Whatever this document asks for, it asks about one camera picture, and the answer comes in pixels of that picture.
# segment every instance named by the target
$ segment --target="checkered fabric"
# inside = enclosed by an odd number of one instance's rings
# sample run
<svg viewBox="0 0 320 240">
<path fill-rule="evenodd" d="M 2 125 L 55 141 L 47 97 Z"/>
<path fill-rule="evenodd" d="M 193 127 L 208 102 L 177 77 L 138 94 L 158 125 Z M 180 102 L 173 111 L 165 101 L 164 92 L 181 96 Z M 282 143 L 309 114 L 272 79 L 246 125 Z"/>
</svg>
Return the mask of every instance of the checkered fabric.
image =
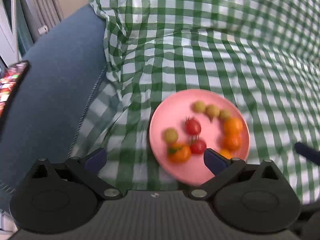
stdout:
<svg viewBox="0 0 320 240">
<path fill-rule="evenodd" d="M 319 0 L 90 2 L 106 20 L 108 70 L 70 156 L 102 146 L 99 176 L 115 187 L 176 189 L 152 154 L 148 125 L 167 96 L 200 88 L 245 117 L 248 163 L 271 159 L 303 203 L 318 198 L 319 167 L 292 147 L 320 143 Z"/>
</svg>

